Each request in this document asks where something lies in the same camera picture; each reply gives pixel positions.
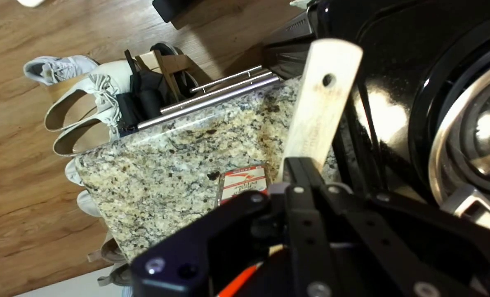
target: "granite countertop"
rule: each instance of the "granite countertop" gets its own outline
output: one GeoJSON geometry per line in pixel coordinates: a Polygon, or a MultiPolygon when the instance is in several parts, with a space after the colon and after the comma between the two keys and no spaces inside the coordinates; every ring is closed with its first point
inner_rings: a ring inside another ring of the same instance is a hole
{"type": "MultiPolygon", "coordinates": [[[[299,79],[141,130],[77,158],[115,239],[134,259],[217,206],[222,171],[278,176],[299,79]]],[[[331,153],[326,180],[336,178],[331,153]]]]}

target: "wooden floor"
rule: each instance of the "wooden floor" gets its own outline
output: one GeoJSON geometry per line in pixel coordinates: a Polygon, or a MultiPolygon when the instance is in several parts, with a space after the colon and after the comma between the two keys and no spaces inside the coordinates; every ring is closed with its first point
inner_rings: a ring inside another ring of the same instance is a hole
{"type": "Polygon", "coordinates": [[[103,265],[87,254],[100,247],[105,226],[78,209],[82,189],[65,180],[67,160],[52,153],[57,135],[42,122],[50,92],[26,79],[22,64],[78,53],[105,62],[169,41],[222,76],[253,62],[245,51],[298,13],[288,3],[202,0],[176,29],[151,0],[47,0],[40,8],[0,0],[0,295],[103,265]]]}

